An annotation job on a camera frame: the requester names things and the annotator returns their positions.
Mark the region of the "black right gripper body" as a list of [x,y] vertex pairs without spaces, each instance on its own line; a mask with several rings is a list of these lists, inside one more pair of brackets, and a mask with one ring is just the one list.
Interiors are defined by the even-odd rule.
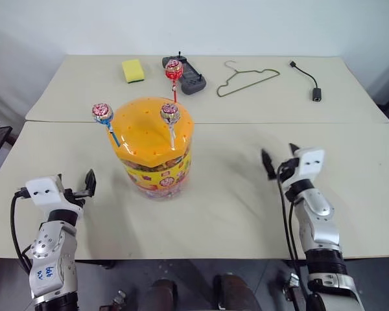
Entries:
[[297,157],[293,157],[288,159],[277,169],[277,183],[280,189],[296,189],[298,187],[297,181],[293,181],[292,177],[295,174],[296,167],[299,165],[299,159]]

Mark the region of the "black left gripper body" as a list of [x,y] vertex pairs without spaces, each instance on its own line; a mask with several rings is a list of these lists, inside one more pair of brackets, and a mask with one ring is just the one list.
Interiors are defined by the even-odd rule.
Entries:
[[80,208],[83,208],[86,202],[86,190],[74,192],[72,189],[68,188],[64,189],[63,195],[69,203],[72,203]]

